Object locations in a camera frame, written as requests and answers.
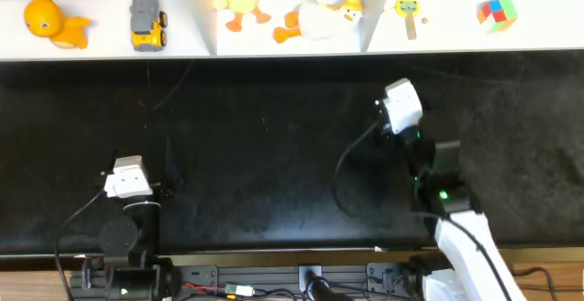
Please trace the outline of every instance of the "duck's yellow hat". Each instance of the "duck's yellow hat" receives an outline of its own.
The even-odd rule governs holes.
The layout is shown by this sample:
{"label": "duck's yellow hat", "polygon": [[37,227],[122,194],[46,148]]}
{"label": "duck's yellow hat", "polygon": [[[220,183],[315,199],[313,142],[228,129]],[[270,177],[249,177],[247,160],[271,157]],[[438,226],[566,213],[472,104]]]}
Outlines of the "duck's yellow hat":
{"label": "duck's yellow hat", "polygon": [[349,10],[363,11],[363,4],[361,3],[361,0],[345,0],[342,4],[340,4],[340,6]]}

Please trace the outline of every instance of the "toy truck wheel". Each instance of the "toy truck wheel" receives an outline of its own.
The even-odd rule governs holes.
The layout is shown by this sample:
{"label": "toy truck wheel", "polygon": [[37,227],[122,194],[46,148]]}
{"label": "toy truck wheel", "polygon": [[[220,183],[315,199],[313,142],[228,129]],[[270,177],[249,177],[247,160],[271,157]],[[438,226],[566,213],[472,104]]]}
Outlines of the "toy truck wheel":
{"label": "toy truck wheel", "polygon": [[161,31],[161,46],[166,46],[166,33],[164,31]]}
{"label": "toy truck wheel", "polygon": [[160,19],[161,19],[161,27],[162,28],[165,28],[166,26],[168,26],[168,16],[163,11],[161,11]]}

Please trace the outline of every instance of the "plush duck's head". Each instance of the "plush duck's head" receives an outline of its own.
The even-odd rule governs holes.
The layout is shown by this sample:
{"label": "plush duck's head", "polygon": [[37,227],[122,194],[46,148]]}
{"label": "plush duck's head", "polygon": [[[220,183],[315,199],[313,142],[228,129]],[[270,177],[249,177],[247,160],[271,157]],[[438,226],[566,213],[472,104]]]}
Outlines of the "plush duck's head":
{"label": "plush duck's head", "polygon": [[361,0],[345,0],[339,5],[339,11],[345,19],[356,25],[363,17],[363,4]]}
{"label": "plush duck's head", "polygon": [[25,23],[35,36],[56,36],[65,26],[65,14],[52,0],[33,0],[26,6]]}

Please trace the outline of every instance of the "black tabletop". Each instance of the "black tabletop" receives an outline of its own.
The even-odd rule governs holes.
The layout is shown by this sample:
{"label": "black tabletop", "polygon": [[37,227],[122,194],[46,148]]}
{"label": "black tabletop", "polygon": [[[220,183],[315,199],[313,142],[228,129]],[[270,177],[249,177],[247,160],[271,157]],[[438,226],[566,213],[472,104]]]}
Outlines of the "black tabletop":
{"label": "black tabletop", "polygon": [[[371,136],[373,101],[407,77],[424,128],[462,142],[467,182],[496,240],[574,244],[584,226],[581,52],[4,63],[0,254],[49,254],[55,228],[92,196],[114,148],[161,176],[172,140],[186,180],[162,201],[162,252],[432,244],[409,215],[403,158]],[[98,251],[121,214],[102,198],[63,252]]]}

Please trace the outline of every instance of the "yellow toy truck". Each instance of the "yellow toy truck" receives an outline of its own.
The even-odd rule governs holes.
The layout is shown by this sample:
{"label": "yellow toy truck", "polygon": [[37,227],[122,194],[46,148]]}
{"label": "yellow toy truck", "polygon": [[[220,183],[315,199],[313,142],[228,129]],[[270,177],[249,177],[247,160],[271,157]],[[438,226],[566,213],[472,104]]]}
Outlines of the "yellow toy truck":
{"label": "yellow toy truck", "polygon": [[131,43],[136,51],[160,51],[166,46],[168,17],[158,0],[131,0]]}

